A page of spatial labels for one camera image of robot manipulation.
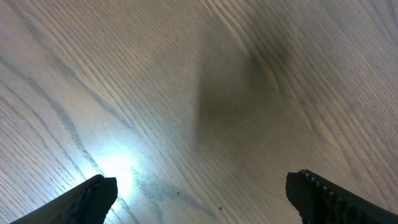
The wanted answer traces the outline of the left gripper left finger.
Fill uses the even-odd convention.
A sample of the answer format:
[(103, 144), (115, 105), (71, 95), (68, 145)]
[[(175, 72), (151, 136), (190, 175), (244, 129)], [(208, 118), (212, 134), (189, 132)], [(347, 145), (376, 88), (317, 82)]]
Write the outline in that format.
[(11, 224), (103, 224), (117, 197), (117, 179), (97, 174)]

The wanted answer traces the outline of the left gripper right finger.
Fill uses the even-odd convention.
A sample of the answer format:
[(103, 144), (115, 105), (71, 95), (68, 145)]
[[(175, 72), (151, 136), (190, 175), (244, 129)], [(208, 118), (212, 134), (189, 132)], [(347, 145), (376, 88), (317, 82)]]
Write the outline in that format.
[(397, 224), (395, 213), (306, 169), (287, 174), (285, 191), (302, 223)]

